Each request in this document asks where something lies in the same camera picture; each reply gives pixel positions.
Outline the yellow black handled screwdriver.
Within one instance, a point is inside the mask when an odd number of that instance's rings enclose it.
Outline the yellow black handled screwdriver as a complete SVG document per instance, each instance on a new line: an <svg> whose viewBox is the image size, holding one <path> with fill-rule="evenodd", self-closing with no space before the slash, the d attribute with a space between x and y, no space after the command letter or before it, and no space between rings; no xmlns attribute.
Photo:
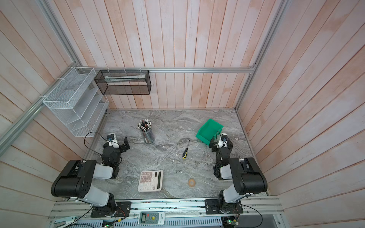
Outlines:
<svg viewBox="0 0 365 228"><path fill-rule="evenodd" d="M190 140L188 140L188 144L187 144L187 146L185 147L185 150L184 150L184 152L183 152L183 154L182 154L182 158L183 158L183 159L186 159L186 157L187 157L187 154L188 154L188 147L189 147L189 145L190 145Z"/></svg>

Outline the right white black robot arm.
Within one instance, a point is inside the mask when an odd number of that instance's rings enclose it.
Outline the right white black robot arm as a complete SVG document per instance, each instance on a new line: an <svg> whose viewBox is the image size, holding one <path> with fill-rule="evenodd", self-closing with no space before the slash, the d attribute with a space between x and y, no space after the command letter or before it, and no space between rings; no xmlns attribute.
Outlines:
<svg viewBox="0 0 365 228"><path fill-rule="evenodd" d="M220 180L232 180L233 184L218 195L217 208L219 212L229 213L237 209L238 202L251 196L266 192L267 180L253 157L244 159L232 158L233 143L225 135L220 140L212 138L209 147L215 152L213 173Z"/></svg>

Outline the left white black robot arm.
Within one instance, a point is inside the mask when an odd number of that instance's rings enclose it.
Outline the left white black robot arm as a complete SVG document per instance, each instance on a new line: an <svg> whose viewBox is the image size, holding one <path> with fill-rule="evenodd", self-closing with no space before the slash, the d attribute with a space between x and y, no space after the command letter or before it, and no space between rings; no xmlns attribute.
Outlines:
<svg viewBox="0 0 365 228"><path fill-rule="evenodd" d="M69 161L51 187L55 197L76 199L91 205L91 217L123 217L130 213L131 203L117 203L112 193L92 184L93 180L114 180L119 173L121 154L130 149L128 138L119 144L115 134L109 134L103 145L102 162L96 160Z"/></svg>

